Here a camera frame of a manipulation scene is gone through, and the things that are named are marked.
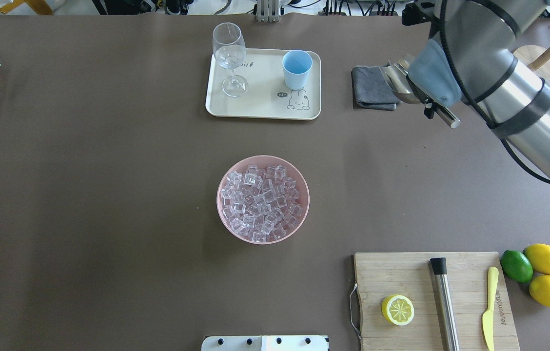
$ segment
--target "lemon half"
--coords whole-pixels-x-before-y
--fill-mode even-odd
[[[381,303],[384,317],[396,325],[407,325],[413,320],[413,303],[403,295],[390,295]]]

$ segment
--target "cutting board handle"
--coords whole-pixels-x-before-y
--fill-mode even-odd
[[[355,293],[357,291],[357,282],[355,282],[355,285],[353,285],[353,290],[351,290],[351,293],[349,294],[349,316],[351,316],[351,325],[353,326],[353,329],[355,329],[355,333],[357,333],[357,338],[359,340],[362,340],[362,332],[359,331],[359,328],[355,326],[355,323],[353,322],[353,304],[351,303],[351,300],[353,298],[353,294],[357,296]]]

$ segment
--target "cable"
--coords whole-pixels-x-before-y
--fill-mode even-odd
[[[219,11],[216,11],[215,14],[220,14],[224,12],[228,7],[230,7],[230,4],[232,3],[232,0],[228,0],[228,2],[223,6]]]
[[[362,4],[360,4],[358,0],[355,0],[355,3],[357,4],[357,6],[359,6],[359,10],[362,11],[362,16],[365,16],[366,14],[364,14],[364,9],[362,8]]]
[[[444,53],[446,55],[446,60],[449,62],[449,67],[451,68],[451,73],[453,73],[453,76],[455,77],[455,80],[457,81],[457,84],[459,85],[459,88],[462,90],[462,93],[464,93],[464,97],[466,100],[468,100],[468,103],[472,106],[473,109],[475,109],[476,113],[478,113],[481,118],[485,121],[487,126],[489,128],[493,128],[495,126],[494,121],[481,109],[478,104],[476,104],[475,100],[470,96],[470,94],[466,91],[464,82],[461,80],[461,77],[459,76],[459,73],[457,72],[457,69],[455,67],[455,62],[453,62],[453,59],[451,57],[451,51],[449,50],[449,43],[446,39],[446,5],[448,3],[448,0],[444,0],[442,2],[442,6],[440,7],[440,40],[442,42],[442,48],[444,49]],[[513,160],[518,164],[518,166],[522,167],[524,171],[529,173],[531,176],[535,177],[538,180],[541,180],[542,182],[546,184],[550,184],[550,179],[542,177],[541,175],[535,173],[531,168],[529,168],[527,165],[522,162],[518,158],[518,156],[514,153],[513,149],[509,147],[509,143],[507,143],[506,140],[500,140],[500,142],[503,144],[503,147],[505,147],[505,150],[507,150],[507,153],[509,153],[509,156],[513,158]]]
[[[507,150],[507,153],[509,153],[509,156],[511,156],[511,158],[513,158],[515,163],[518,164],[520,167],[522,167],[523,170],[527,171],[527,173],[529,173],[530,175],[532,175],[536,179],[541,180],[542,182],[544,182],[546,184],[550,184],[550,179],[548,179],[546,177],[542,177],[541,175],[535,173],[527,165],[525,165],[524,162],[522,162],[522,160],[520,160],[520,158],[518,158],[518,155],[516,155],[514,153],[513,149],[511,148],[511,146],[509,146],[509,143],[506,140],[502,139],[502,140],[500,140],[500,142],[502,142],[503,146],[505,147],[505,150]]]
[[[345,2],[345,0],[340,0],[340,8],[338,9],[338,14],[342,13],[342,3]],[[349,6],[349,2],[347,1],[347,9],[349,9],[349,16],[351,15],[351,7]]]
[[[288,6],[294,7],[295,9],[302,9],[304,7],[308,7],[308,6],[312,6],[314,4],[318,4],[319,2],[321,2],[321,0],[316,0],[315,2],[312,2],[311,4],[304,5],[304,6],[295,6],[295,5],[290,5],[290,4],[288,4]]]
[[[368,11],[366,11],[365,13],[362,11],[362,16],[368,16],[369,14],[371,14],[371,11],[373,10],[374,7],[375,7],[375,2],[371,3],[371,6],[368,7]]]

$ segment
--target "pink bowl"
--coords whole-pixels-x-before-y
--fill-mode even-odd
[[[304,211],[303,211],[303,214],[300,216],[299,225],[297,225],[297,228],[293,229],[292,232],[290,232],[288,235],[286,235],[283,238],[280,238],[278,240],[268,241],[268,242],[253,242],[251,240],[247,240],[246,238],[243,238],[242,236],[234,233],[231,230],[230,225],[228,224],[225,217],[223,217],[221,189],[223,189],[223,187],[227,182],[226,180],[227,175],[231,171],[237,171],[238,173],[246,173],[247,166],[249,166],[250,164],[257,165],[257,167],[264,168],[264,169],[268,167],[269,164],[284,166],[286,167],[286,175],[297,181],[297,189],[299,190],[299,198],[297,199],[297,203],[304,208]],[[304,220],[306,220],[306,217],[308,216],[309,207],[310,207],[310,192],[308,189],[308,183],[306,183],[305,178],[303,177],[303,175],[301,175],[301,172],[297,169],[297,167],[293,166],[290,162],[275,156],[268,156],[268,155],[251,156],[238,162],[237,164],[232,166],[228,171],[226,171],[226,173],[223,175],[221,183],[219,183],[219,189],[217,189],[216,191],[216,208],[219,211],[219,217],[221,218],[221,222],[223,222],[223,225],[225,225],[228,231],[234,234],[235,237],[241,239],[242,241],[249,242],[251,244],[257,244],[257,245],[274,244],[276,242],[280,242],[286,238],[291,237],[300,228]]]

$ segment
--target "butter knife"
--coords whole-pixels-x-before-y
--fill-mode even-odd
[[[494,351],[494,297],[498,286],[498,269],[490,267],[487,270],[487,311],[483,313],[483,336],[489,351]]]

